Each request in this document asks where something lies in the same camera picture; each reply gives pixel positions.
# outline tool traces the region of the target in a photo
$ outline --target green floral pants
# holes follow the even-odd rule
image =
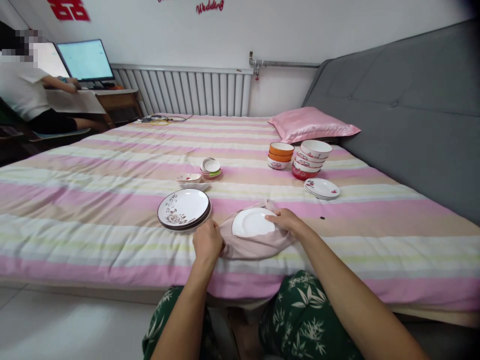
[[[145,360],[150,360],[183,287],[166,292],[143,338]],[[258,336],[265,354],[284,359],[363,359],[344,330],[320,281],[306,271],[286,277],[265,308]],[[203,320],[200,359],[221,359],[207,308]]]

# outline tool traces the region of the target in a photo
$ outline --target metal pipe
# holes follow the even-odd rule
[[[319,68],[321,64],[312,62],[267,61],[253,59],[254,52],[250,51],[248,63],[253,67],[287,67],[287,68]]]

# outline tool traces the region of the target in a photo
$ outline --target hand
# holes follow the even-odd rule
[[[76,77],[68,77],[66,79],[67,84],[74,85],[77,89],[81,89],[79,80]]]
[[[306,226],[297,215],[287,208],[274,211],[274,213],[276,216],[267,215],[265,216],[265,219],[269,222],[278,224],[282,229],[292,232],[294,235],[302,225]]]
[[[200,264],[214,265],[224,246],[224,239],[220,235],[219,225],[209,219],[196,230],[193,235],[195,261]]]

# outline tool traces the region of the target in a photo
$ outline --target satin pillowcase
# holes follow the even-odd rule
[[[308,139],[350,136],[361,131],[314,107],[282,112],[272,117],[268,123],[276,128],[281,142],[287,144]]]

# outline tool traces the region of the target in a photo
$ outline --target computer monitor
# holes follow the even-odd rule
[[[70,77],[53,42],[32,43],[31,49],[35,52],[33,58],[38,63],[38,67],[44,72],[53,77]]]
[[[58,43],[56,47],[72,78],[83,82],[115,79],[102,40]]]

